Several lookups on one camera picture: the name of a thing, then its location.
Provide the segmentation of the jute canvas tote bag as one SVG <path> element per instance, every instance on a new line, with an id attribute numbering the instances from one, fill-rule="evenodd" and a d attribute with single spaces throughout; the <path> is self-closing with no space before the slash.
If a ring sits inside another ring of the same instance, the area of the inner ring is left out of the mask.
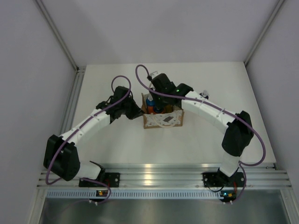
<path id="1" fill-rule="evenodd" d="M 184 121 L 184 110 L 173 106 L 173 112 L 165 113 L 164 109 L 162 113 L 158 114 L 148 114 L 146 108 L 146 99 L 149 97 L 148 94 L 141 94 L 142 96 L 142 110 L 144 111 L 143 117 L 143 128 L 172 128 L 179 127 L 183 125 Z"/>

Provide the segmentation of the dark blue pump bottle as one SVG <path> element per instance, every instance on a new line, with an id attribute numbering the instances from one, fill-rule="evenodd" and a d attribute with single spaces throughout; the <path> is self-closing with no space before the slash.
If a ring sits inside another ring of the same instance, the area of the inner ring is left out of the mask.
<path id="1" fill-rule="evenodd" d="M 200 95 L 203 97 L 203 98 L 206 98 L 206 99 L 209 99 L 209 94 L 208 94 L 208 91 L 207 90 L 203 90 Z"/>

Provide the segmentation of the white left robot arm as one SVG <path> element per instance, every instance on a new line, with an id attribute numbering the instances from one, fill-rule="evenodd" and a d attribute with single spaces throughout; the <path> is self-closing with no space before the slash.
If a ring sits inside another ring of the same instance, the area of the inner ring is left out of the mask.
<path id="1" fill-rule="evenodd" d="M 122 115 L 133 120 L 142 116 L 143 111 L 134 101 L 130 89 L 118 86 L 107 101 L 100 102 L 78 125 L 60 136 L 52 135 L 48 138 L 44 167 L 65 181 L 83 178 L 89 179 L 94 186 L 103 185 L 106 180 L 103 166 L 93 161 L 82 162 L 79 152 L 100 129 Z"/>

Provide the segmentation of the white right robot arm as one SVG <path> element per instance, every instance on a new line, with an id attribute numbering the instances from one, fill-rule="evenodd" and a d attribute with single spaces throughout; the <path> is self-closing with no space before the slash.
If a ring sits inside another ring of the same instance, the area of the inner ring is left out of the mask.
<path id="1" fill-rule="evenodd" d="M 175 98 L 170 98 L 151 92 L 150 94 L 158 108 L 166 105 L 177 106 L 200 116 L 224 134 L 221 146 L 225 153 L 214 179 L 220 185 L 228 186 L 234 181 L 234 174 L 238 170 L 241 155 L 254 136 L 253 131 L 238 119 L 242 119 L 249 126 L 252 126 L 250 115 L 241 111 L 241 113 L 235 113 L 231 117 L 224 110 L 216 109 L 216 105 L 208 100 L 208 96 L 195 92 L 192 87 L 186 84 L 176 86 L 164 73 L 151 73 L 147 79 L 151 82 L 151 90 L 164 95 L 175 96 Z"/>

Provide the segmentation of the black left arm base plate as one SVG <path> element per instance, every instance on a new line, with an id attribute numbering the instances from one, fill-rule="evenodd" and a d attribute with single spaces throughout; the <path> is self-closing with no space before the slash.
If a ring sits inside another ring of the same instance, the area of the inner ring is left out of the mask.
<path id="1" fill-rule="evenodd" d="M 95 181 L 101 182 L 111 188 L 118 188 L 120 183 L 120 177 L 121 177 L 120 173 L 108 172 L 108 173 L 101 174 Z M 80 180 L 78 186 L 82 188 L 103 187 L 100 184 L 86 181 L 86 180 Z"/>

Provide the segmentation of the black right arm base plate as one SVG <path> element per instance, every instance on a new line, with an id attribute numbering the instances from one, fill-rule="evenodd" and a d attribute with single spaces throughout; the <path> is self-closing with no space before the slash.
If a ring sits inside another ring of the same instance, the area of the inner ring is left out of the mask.
<path id="1" fill-rule="evenodd" d="M 204 172 L 202 177 L 204 186 L 209 188 L 243 187 L 245 182 L 242 172 L 236 172 L 231 177 L 227 177 L 221 172 Z"/>

